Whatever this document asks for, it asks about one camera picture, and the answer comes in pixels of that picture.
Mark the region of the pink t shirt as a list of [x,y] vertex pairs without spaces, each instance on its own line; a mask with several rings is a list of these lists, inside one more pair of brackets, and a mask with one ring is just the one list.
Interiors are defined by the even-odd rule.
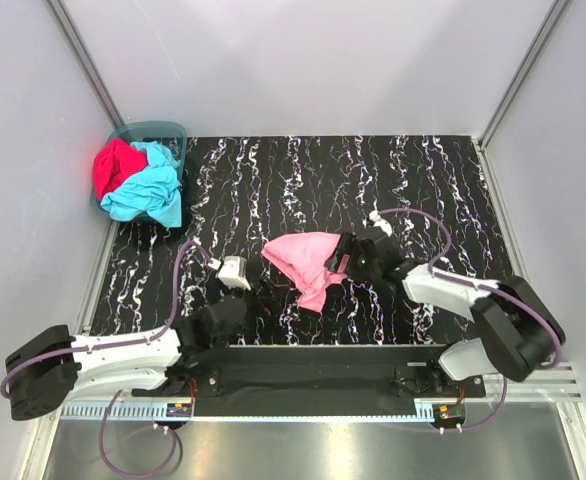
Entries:
[[332,272],[325,266],[339,240],[336,233],[286,234],[267,242],[262,256],[293,282],[301,308],[321,313],[327,289],[347,278],[343,271]]

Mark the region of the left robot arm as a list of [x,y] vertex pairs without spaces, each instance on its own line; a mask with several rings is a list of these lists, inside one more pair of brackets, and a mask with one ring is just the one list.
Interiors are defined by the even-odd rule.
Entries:
[[227,295],[169,327],[138,333],[73,335],[55,325],[7,356],[0,393],[14,421],[119,390],[135,397],[190,394],[203,359],[241,333],[246,315],[244,299]]

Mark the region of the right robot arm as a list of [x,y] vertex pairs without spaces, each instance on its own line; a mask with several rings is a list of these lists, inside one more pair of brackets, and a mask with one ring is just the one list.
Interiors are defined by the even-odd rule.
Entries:
[[522,382],[560,361],[565,333],[522,277],[474,279],[405,258],[380,227],[368,228],[362,237],[342,234],[325,266],[392,298],[431,305],[475,325],[476,339],[450,345],[427,371],[436,395],[449,396],[463,380],[484,374]]

